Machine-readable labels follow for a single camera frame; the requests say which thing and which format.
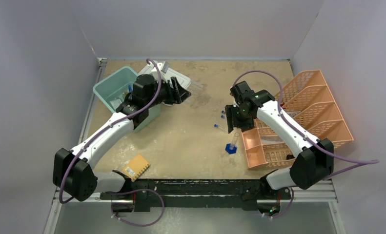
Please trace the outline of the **blue base small flask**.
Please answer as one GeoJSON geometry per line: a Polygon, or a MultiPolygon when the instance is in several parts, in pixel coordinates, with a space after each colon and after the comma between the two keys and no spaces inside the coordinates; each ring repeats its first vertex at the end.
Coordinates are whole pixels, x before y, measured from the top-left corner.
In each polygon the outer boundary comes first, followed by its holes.
{"type": "Polygon", "coordinates": [[[225,151],[231,155],[231,154],[235,154],[236,151],[237,151],[237,141],[238,141],[238,138],[240,136],[240,133],[236,132],[234,135],[233,135],[233,138],[231,140],[230,143],[226,144],[225,146],[225,151]]]}

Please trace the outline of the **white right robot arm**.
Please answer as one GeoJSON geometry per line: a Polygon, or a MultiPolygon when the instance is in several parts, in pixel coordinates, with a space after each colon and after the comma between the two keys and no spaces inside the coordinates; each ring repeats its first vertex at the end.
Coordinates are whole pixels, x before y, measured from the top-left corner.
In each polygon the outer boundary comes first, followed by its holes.
{"type": "Polygon", "coordinates": [[[255,119],[268,125],[290,149],[295,157],[293,164],[261,178],[260,192],[272,198],[279,189],[298,187],[308,189],[326,178],[334,170],[333,143],[320,140],[292,119],[267,90],[254,92],[242,81],[230,88],[234,103],[225,107],[227,131],[234,128],[246,132],[254,128],[255,119]]]}

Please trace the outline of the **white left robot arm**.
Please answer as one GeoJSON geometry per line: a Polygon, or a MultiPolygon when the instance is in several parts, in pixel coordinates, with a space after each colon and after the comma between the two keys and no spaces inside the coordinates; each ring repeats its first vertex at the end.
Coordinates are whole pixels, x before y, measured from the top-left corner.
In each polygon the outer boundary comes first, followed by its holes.
{"type": "Polygon", "coordinates": [[[112,146],[149,116],[150,107],[161,103],[181,104],[190,96],[191,92],[183,88],[176,77],[165,81],[148,74],[138,76],[131,92],[101,128],[72,149],[61,148],[55,153],[53,184],[60,189],[60,203],[66,203],[64,193],[78,201],[88,199],[93,193],[113,193],[118,199],[128,198],[131,186],[123,173],[96,175],[93,169],[112,146]]]}

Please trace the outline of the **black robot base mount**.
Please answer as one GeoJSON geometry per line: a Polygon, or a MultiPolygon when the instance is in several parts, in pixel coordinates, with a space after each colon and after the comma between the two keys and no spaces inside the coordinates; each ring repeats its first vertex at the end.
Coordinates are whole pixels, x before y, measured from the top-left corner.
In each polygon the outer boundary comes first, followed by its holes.
{"type": "Polygon", "coordinates": [[[291,198],[287,188],[271,190],[259,179],[127,179],[117,192],[101,193],[113,202],[113,211],[124,211],[119,201],[128,200],[136,212],[153,207],[241,208],[244,211],[280,211],[280,202],[291,198]]]}

